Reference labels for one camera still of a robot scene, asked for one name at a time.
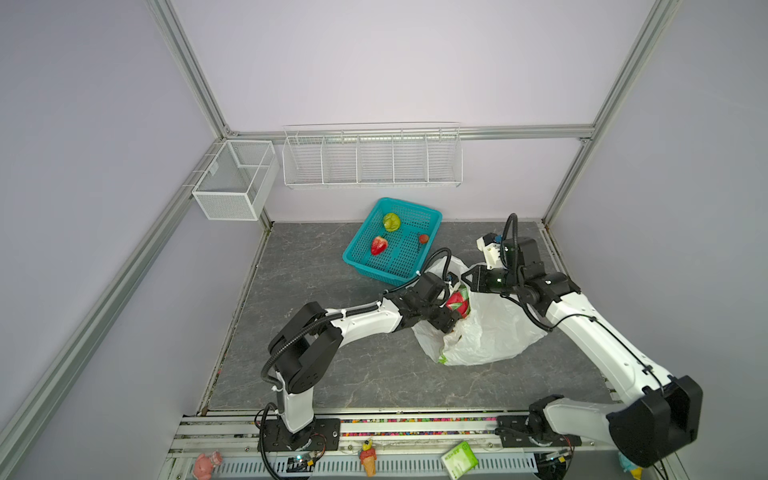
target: blue plastic basket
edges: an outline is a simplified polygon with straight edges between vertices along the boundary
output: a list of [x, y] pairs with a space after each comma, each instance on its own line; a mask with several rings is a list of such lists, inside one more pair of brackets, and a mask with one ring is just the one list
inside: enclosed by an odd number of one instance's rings
[[[394, 232], [384, 229], [384, 216], [389, 213], [400, 217], [400, 228]], [[442, 214], [432, 208], [394, 198], [379, 199], [342, 258], [362, 275], [400, 285], [422, 267], [440, 222]], [[429, 235], [426, 244], [419, 242], [422, 233]], [[371, 242], [376, 237], [386, 238], [388, 246], [379, 255], [371, 255]]]

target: white wire rack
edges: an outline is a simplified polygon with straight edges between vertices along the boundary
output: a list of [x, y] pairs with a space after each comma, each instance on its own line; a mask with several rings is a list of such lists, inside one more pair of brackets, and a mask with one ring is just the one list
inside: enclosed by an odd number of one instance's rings
[[271, 141], [227, 140], [192, 194], [210, 220], [259, 220], [279, 169]]
[[283, 148], [291, 188], [457, 186], [462, 162], [457, 127], [288, 134]]

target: plastic bag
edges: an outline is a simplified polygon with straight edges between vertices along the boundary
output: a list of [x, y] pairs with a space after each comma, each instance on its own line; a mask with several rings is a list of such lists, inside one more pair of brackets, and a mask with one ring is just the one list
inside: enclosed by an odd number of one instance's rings
[[[427, 271], [441, 275], [443, 265], [445, 259], [434, 263]], [[462, 275], [467, 270], [469, 268], [461, 260], [451, 258], [450, 272]], [[546, 335], [509, 300], [494, 293], [468, 291], [467, 295], [469, 314], [456, 322], [452, 332], [444, 334], [426, 321], [412, 328], [424, 353], [435, 362], [481, 365], [510, 359]]]

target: gray marble tabletop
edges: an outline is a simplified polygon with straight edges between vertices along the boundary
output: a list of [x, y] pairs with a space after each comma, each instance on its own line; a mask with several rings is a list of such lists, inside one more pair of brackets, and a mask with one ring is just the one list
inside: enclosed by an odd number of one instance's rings
[[[260, 378], [267, 344], [309, 301], [326, 308], [368, 303], [387, 284], [342, 261], [359, 223], [276, 223], [247, 297], [209, 409], [260, 409], [275, 394]], [[449, 247], [467, 265], [483, 261], [475, 241], [500, 232], [500, 223], [443, 223], [432, 249]], [[521, 236], [539, 242], [547, 271], [554, 264], [537, 225], [521, 222]], [[422, 351], [410, 329], [344, 346], [315, 386], [318, 408], [527, 409], [560, 393], [574, 400], [610, 402], [598, 369], [563, 332], [549, 333], [514, 359], [480, 366], [444, 366]]]

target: small red fruit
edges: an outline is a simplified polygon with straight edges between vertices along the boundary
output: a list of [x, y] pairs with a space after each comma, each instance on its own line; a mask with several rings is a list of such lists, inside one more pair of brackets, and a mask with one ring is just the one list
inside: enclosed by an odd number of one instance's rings
[[373, 239], [373, 242], [371, 243], [371, 255], [378, 255], [379, 253], [386, 250], [387, 245], [389, 242], [386, 241], [386, 238], [384, 237], [376, 237]]

